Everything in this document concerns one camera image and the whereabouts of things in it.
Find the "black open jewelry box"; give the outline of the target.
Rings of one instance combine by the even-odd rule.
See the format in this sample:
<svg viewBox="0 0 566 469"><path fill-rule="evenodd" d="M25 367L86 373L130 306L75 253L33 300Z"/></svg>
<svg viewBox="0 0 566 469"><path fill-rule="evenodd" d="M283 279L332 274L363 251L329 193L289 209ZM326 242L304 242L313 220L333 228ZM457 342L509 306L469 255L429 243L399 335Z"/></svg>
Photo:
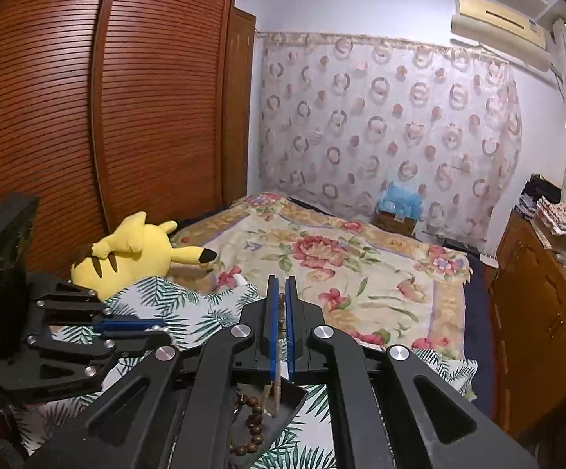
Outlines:
<svg viewBox="0 0 566 469"><path fill-rule="evenodd" d="M285 454L296 445L302 423L296 420L307 396L303 387L281 381L281 403L275 414L266 408L260 387L240 383L235 387L235 402L229 427L230 468L249 468L267 453Z"/></svg>

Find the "yellow Pikachu plush toy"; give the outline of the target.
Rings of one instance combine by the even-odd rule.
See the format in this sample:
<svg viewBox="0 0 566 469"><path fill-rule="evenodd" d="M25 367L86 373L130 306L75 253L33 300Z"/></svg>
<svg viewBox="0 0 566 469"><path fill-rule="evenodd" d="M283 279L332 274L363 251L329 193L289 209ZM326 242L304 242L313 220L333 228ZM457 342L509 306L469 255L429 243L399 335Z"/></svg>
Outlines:
<svg viewBox="0 0 566 469"><path fill-rule="evenodd" d="M171 264L203 267L217 258L204 247L175 248L169 235L178 229L177 221L147 224L146 219L146 212L129 215L114 232L92 243L86 256L72 264L72 282L105 301L140 279L165 277Z"/></svg>

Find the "floral bed blanket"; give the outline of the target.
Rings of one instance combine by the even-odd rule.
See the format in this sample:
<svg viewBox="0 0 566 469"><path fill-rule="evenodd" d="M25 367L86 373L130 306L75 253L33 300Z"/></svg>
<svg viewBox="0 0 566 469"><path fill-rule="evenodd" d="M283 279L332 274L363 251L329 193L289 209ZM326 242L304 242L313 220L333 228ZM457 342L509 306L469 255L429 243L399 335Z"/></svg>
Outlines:
<svg viewBox="0 0 566 469"><path fill-rule="evenodd" d="M264 292L269 276L292 276L301 300L362 344L464 355L464 287L472 270L461 252L322 215L269 192L183 227L171 241L218 255L200 278L176 273L186 287L226 289L240 274Z"/></svg>

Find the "wooden sideboard cabinet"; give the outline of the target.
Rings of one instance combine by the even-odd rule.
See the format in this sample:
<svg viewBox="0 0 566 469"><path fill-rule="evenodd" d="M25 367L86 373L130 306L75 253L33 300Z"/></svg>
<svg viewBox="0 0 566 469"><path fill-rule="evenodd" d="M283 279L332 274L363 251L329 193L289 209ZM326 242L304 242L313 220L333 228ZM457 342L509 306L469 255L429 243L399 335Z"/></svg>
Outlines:
<svg viewBox="0 0 566 469"><path fill-rule="evenodd" d="M566 406L566 269L512 213L489 286L499 426L521 442Z"/></svg>

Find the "small cardboard box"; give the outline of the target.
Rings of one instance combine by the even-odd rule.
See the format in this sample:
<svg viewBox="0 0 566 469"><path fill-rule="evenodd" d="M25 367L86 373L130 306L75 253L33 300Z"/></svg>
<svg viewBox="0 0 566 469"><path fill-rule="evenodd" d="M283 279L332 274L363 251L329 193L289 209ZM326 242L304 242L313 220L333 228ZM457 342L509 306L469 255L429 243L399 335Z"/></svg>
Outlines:
<svg viewBox="0 0 566 469"><path fill-rule="evenodd" d="M394 215L390 212L379 211L373 218L373 223L381 230L412 237L417 222L409 217Z"/></svg>

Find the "blue plush toy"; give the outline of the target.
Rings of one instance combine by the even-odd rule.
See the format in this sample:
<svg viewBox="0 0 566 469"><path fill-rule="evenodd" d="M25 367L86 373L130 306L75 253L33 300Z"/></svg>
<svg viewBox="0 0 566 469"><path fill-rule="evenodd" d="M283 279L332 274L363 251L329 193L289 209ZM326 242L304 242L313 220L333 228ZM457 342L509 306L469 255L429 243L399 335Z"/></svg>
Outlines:
<svg viewBox="0 0 566 469"><path fill-rule="evenodd" d="M377 201L377 212L387 212L396 216L420 220L423 199L419 194L411 193L390 182Z"/></svg>

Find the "brown louvered wardrobe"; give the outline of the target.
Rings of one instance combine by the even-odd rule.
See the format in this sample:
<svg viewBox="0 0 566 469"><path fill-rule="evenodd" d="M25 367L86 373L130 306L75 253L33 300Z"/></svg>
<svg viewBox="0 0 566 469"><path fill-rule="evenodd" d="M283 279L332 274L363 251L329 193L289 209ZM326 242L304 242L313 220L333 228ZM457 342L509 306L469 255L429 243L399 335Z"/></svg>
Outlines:
<svg viewBox="0 0 566 469"><path fill-rule="evenodd" d="M254 30L235 0L0 0L0 201L40 200L29 269L246 194Z"/></svg>

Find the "stack of folded fabrics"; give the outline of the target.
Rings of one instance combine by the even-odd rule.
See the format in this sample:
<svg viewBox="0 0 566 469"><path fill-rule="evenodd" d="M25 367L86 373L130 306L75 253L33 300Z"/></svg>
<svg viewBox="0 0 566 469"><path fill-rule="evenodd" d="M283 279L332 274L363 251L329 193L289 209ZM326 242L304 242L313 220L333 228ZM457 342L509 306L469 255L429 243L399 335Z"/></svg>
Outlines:
<svg viewBox="0 0 566 469"><path fill-rule="evenodd" d="M552 203L545 197L536 202L535 217L556 238L566 239L566 203Z"/></svg>

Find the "dark folded clothes pile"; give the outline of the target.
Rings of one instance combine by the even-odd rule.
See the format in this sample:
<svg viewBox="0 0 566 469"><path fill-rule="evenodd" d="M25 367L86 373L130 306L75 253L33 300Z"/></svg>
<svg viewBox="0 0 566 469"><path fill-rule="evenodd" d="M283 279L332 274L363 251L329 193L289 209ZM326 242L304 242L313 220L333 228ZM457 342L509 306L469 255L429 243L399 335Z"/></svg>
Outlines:
<svg viewBox="0 0 566 469"><path fill-rule="evenodd" d="M515 209L521 217L532 219L536 212L536 203L541 198L557 204L561 201L561 188L540 174L532 174L520 193Z"/></svg>

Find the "pink circle pattern curtain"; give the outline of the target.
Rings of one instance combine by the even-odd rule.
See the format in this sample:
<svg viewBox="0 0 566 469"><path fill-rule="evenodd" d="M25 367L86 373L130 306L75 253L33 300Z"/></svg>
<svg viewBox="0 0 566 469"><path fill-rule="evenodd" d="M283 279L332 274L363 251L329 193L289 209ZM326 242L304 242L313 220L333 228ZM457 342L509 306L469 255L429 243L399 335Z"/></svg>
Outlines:
<svg viewBox="0 0 566 469"><path fill-rule="evenodd" d="M388 191L430 233L482 248L521 145L511 67L461 48L273 32L262 40L259 178L343 218Z"/></svg>

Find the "wall air conditioner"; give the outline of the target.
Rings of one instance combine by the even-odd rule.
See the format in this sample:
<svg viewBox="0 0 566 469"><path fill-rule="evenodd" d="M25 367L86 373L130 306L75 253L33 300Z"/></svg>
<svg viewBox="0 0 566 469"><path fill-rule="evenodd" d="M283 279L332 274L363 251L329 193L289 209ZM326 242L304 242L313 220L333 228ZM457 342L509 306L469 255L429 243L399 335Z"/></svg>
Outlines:
<svg viewBox="0 0 566 469"><path fill-rule="evenodd" d="M456 9L451 33L509 54L539 71L551 68L546 32L536 22L491 0L456 0Z"/></svg>

